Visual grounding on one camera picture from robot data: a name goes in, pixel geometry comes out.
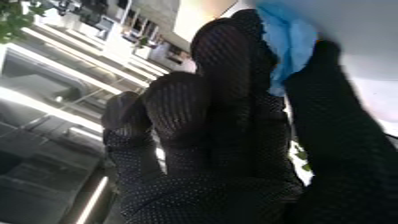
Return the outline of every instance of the gloved hand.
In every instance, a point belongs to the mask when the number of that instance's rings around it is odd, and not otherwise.
[[[124,93],[106,105],[104,145],[117,165],[127,223],[280,223],[301,191],[285,164],[284,102],[266,98],[268,88],[259,92],[271,65],[252,66],[266,51],[252,55],[255,45],[248,48],[244,28],[236,24],[237,20],[214,21],[197,34],[198,74],[172,73],[138,98]],[[262,124],[269,125],[264,135]],[[165,150],[166,174],[149,130]]]
[[[234,155],[241,150],[225,151],[207,129],[216,123],[207,119],[209,93],[205,78],[172,73],[152,82],[141,97],[122,93],[108,101],[104,145],[117,166],[125,223],[276,223],[282,219],[289,186],[252,175],[253,165],[237,167],[246,172],[223,166],[248,163]],[[166,174],[150,128],[165,150]]]

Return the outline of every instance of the ceiling light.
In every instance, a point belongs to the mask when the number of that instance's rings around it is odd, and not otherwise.
[[[54,101],[60,103],[61,100],[63,100],[63,97],[61,97],[61,96],[56,96],[56,97],[54,97]]]
[[[102,52],[93,48],[90,47],[81,41],[77,41],[69,35],[65,35],[56,29],[53,29],[47,25],[40,24],[40,23],[35,23],[35,26],[44,29],[51,34],[54,34],[63,40],[67,40],[77,47],[81,47],[81,49],[85,51],[88,51],[95,56],[102,56],[106,57],[115,63],[120,63],[120,60],[115,59],[115,57],[111,57],[108,54],[102,55]],[[165,69],[161,69],[152,63],[149,63],[141,58],[138,58],[134,55],[133,57],[129,58],[129,62],[133,64],[140,64],[140,67],[143,67],[143,69],[150,70],[150,68],[159,72],[159,75],[166,74],[168,71]]]
[[[102,48],[104,41],[99,40],[93,37],[85,36],[81,33],[77,33],[74,30],[67,29],[65,32],[77,37],[81,40],[85,40],[92,45],[95,45],[99,48]]]
[[[101,136],[93,135],[92,133],[88,133],[86,131],[83,131],[79,128],[69,128],[69,131],[76,132],[79,135],[83,135],[85,137],[92,138],[95,141],[102,141]]]
[[[79,57],[83,60],[86,60],[93,65],[97,65],[99,67],[102,67],[115,75],[118,75],[124,79],[127,79],[129,81],[133,81],[141,87],[147,87],[149,84],[140,80],[136,79],[127,73],[124,73],[118,69],[115,69],[108,64],[104,64],[99,60],[95,60],[88,55],[85,55],[77,50],[74,50],[70,47],[67,47],[63,44],[60,44],[51,38],[47,38],[42,34],[38,34],[31,29],[28,28],[22,28],[21,29],[22,32],[31,35],[33,37],[37,37],[45,43],[49,43],[54,47],[58,47],[63,51],[67,51],[76,57]],[[138,68],[129,68],[133,72],[136,72],[143,77],[147,77],[150,80],[156,79],[156,76],[150,75],[145,71],[141,71]]]
[[[145,64],[149,67],[152,67],[163,74],[166,74],[170,72],[159,66],[156,66],[150,62],[147,62],[138,56],[131,55],[131,60],[138,61],[141,64]]]
[[[61,72],[65,72],[67,75],[70,75],[74,78],[81,79],[95,87],[99,87],[102,90],[106,90],[111,94],[115,94],[115,95],[120,94],[120,90],[118,89],[115,89],[109,85],[106,85],[102,82],[99,82],[95,79],[92,79],[86,75],[83,75],[77,71],[74,71],[69,67],[65,67],[61,64],[58,64],[53,60],[49,60],[37,53],[33,53],[31,51],[28,51],[22,47],[19,47],[14,44],[8,44],[6,47],[19,54],[22,54],[28,58],[31,58],[35,61],[38,61],[47,66],[51,66],[54,69],[58,69]]]
[[[156,148],[156,157],[159,160],[165,160],[165,151],[159,148]]]
[[[81,118],[79,116],[72,115],[54,107],[51,107],[47,104],[44,104],[38,100],[24,96],[21,93],[12,91],[10,89],[0,87],[0,99],[6,100],[8,102],[33,108],[51,116],[58,117],[61,120],[69,121],[70,123],[81,125],[86,127],[92,131],[97,133],[102,132],[102,127],[97,123],[93,123],[90,120]]]
[[[101,179],[101,182],[97,184],[95,191],[93,191],[93,194],[90,196],[90,200],[88,200],[86,206],[83,208],[83,212],[81,212],[76,224],[85,224],[85,221],[88,219],[88,215],[90,215],[95,203],[97,203],[97,199],[99,199],[101,194],[102,194],[106,184],[108,184],[108,177],[104,176],[102,179]]]

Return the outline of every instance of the blue cloth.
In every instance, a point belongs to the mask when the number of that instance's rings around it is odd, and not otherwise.
[[[264,26],[262,40],[278,56],[271,72],[269,94],[284,96],[282,82],[307,64],[317,39],[316,29],[280,3],[257,3],[255,9]]]

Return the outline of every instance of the black mesh fabric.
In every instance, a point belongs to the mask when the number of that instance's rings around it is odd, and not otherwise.
[[[276,64],[266,42],[262,41],[262,24],[255,10],[234,13],[232,20],[248,41],[250,48],[250,101],[252,101],[252,149],[255,158],[255,176],[291,183],[291,196],[301,193],[301,181],[296,177],[287,158],[291,131],[284,113],[284,97],[268,94],[269,73]]]
[[[285,82],[314,172],[287,218],[289,223],[396,223],[396,150],[362,110],[337,56],[337,46],[319,42],[308,65]]]
[[[175,72],[152,82],[143,104],[165,150],[166,174],[189,173],[209,166],[209,88],[193,74]]]
[[[213,165],[227,172],[250,172],[246,131],[250,118],[248,45],[232,20],[209,23],[195,36],[191,57],[198,74],[209,80],[211,108],[207,113],[213,139]]]

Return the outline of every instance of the black glove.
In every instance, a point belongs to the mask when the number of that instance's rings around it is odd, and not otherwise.
[[[298,141],[314,172],[287,223],[396,223],[398,154],[362,110],[339,66],[337,45],[321,41],[285,81]]]
[[[243,164],[246,158],[239,162],[234,151],[225,154],[223,143],[213,140],[209,92],[202,77],[172,73],[152,82],[140,98],[124,93],[109,100],[104,145],[117,165],[127,223],[280,221],[284,204],[291,202],[280,195],[289,195],[289,187],[223,166],[225,161]],[[150,125],[165,150],[166,174],[147,137]]]

